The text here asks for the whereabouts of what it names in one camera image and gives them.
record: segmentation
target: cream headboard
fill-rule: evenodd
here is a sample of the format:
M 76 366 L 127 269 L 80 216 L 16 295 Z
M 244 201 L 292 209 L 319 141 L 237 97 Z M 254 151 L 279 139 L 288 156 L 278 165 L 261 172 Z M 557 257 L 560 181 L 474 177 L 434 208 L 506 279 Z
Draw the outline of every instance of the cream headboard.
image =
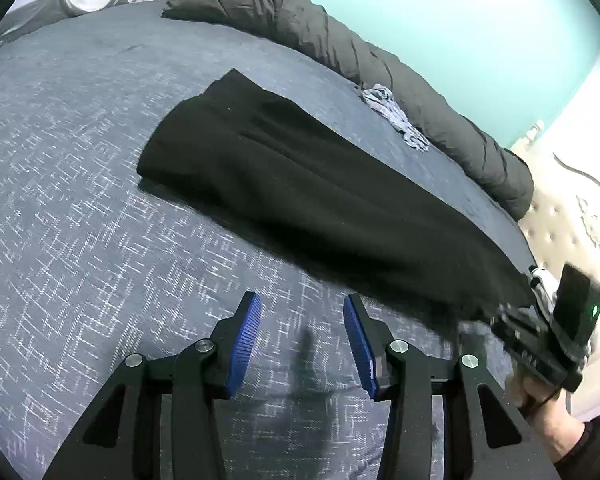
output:
M 532 204 L 519 226 L 538 265 L 560 280 L 568 261 L 600 281 L 600 183 L 553 153 L 527 150 L 524 144 L 512 150 L 534 178 Z M 600 404 L 600 318 L 597 327 L 595 352 L 572 397 L 576 416 Z

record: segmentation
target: crumpled patterned cloth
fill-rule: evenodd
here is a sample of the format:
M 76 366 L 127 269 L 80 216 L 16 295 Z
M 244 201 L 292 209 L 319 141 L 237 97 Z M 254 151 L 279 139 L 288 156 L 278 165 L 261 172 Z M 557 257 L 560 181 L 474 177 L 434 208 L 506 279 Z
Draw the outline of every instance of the crumpled patterned cloth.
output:
M 398 103 L 395 102 L 394 95 L 386 86 L 375 84 L 373 88 L 364 90 L 362 100 L 389 121 L 391 126 L 402 134 L 407 145 L 421 152 L 429 151 L 429 139 L 409 122 Z

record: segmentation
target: dark gray duvet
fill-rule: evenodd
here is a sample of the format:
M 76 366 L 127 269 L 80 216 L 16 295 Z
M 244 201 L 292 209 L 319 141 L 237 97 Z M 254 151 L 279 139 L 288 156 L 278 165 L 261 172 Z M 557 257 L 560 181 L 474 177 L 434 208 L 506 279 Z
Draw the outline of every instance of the dark gray duvet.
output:
M 456 113 L 397 56 L 362 40 L 323 6 L 311 0 L 167 0 L 164 16 L 237 27 L 298 50 L 354 83 L 388 87 L 411 124 L 515 220 L 528 211 L 534 184 L 526 164 Z
M 260 335 L 243 388 L 218 402 L 229 478 L 375 479 L 388 405 L 359 387 L 349 291 L 139 189 L 152 131 L 237 68 L 464 213 L 520 270 L 533 262 L 526 242 L 455 162 L 406 146 L 346 79 L 233 28 L 164 19 L 163 5 L 64 20 L 0 49 L 0 448 L 40 479 L 126 354 L 179 352 L 250 289 L 264 303 Z M 452 357 L 442 313 L 366 304 L 396 336 Z M 509 359 L 490 337 L 487 351 L 502 382 Z M 440 478 L 440 435 L 434 450 Z

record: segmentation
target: bed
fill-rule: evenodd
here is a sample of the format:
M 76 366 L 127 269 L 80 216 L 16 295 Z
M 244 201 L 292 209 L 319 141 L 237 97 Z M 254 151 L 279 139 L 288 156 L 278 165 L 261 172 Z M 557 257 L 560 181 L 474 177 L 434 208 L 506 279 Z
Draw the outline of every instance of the bed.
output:
M 350 290 L 141 189 L 152 131 L 237 68 L 462 212 L 521 272 L 534 263 L 528 245 L 455 162 L 409 148 L 351 82 L 263 38 L 162 18 L 163 6 L 63 20 L 0 49 L 0 449 L 23 479 L 42 478 L 127 354 L 179 352 L 255 290 L 264 308 L 244 386 L 217 403 L 229 478 L 374 479 L 389 406 L 360 388 L 342 323 Z M 394 335 L 455 355 L 458 326 L 444 312 L 365 303 Z M 484 339 L 502 384 L 500 343 L 481 325 L 461 328 Z M 440 402 L 434 412 L 442 430 Z M 440 432 L 433 446 L 441 478 Z

